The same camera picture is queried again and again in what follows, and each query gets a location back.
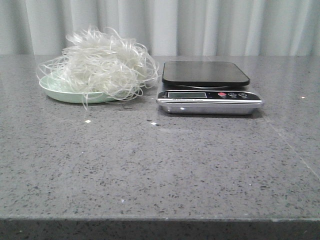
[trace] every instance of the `granite surface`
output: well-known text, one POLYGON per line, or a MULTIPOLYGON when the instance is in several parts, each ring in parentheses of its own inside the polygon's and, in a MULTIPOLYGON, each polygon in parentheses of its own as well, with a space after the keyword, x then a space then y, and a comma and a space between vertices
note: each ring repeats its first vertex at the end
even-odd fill
MULTIPOLYGON (((74 222, 88 230, 103 224, 135 231, 142 223, 140 233, 154 234, 210 226, 203 236, 221 225, 255 226, 238 238, 231 231, 230 239, 250 239, 247 233, 265 239, 257 237, 261 232, 274 239, 277 233, 319 237, 320 57, 155 57, 161 67, 175 60, 235 63, 266 102, 248 116, 165 113, 155 87, 132 101, 85 111, 39 86, 36 65, 53 57, 0 56, 0 233, 6 239, 48 223, 71 234, 74 222)), ((24 237, 37 239, 35 233, 24 237)))

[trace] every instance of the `curtain fold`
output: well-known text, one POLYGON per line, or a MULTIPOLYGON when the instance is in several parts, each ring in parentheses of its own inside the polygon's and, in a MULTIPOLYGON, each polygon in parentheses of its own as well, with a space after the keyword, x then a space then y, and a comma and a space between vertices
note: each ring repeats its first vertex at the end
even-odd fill
POLYGON ((153 55, 320 55, 319 0, 0 0, 0 54, 60 55, 97 26, 153 55))

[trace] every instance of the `mint green plate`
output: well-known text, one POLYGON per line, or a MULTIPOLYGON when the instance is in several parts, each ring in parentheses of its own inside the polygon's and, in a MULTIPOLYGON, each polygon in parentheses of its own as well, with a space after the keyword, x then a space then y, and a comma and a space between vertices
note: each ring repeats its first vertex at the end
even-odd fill
MULTIPOLYGON (((51 77, 44 76, 40 79, 39 84, 43 88, 44 92, 50 98, 53 98, 55 100, 73 104, 82 104, 83 102, 86 102, 82 92, 61 91, 61 89, 59 89, 60 87, 57 84, 57 81, 51 77)), ((88 94, 87 103, 97 104, 112 101, 115 101, 115 99, 103 92, 90 92, 88 94)))

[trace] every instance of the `scale button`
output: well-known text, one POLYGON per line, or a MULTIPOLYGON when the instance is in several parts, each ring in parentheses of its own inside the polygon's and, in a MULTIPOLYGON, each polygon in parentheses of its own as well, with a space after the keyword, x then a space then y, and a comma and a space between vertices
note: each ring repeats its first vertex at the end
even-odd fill
POLYGON ((239 93, 239 96, 245 98, 245 97, 247 97, 248 95, 247 95, 246 93, 244 93, 244 92, 240 92, 240 93, 239 93))

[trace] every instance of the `kitchen scale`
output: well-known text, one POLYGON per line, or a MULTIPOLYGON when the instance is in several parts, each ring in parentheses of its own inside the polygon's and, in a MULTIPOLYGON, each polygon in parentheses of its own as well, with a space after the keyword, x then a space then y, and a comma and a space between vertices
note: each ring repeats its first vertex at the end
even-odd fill
POLYGON ((172 114, 248 115, 264 104, 249 83, 231 62, 169 61, 156 101, 172 114))

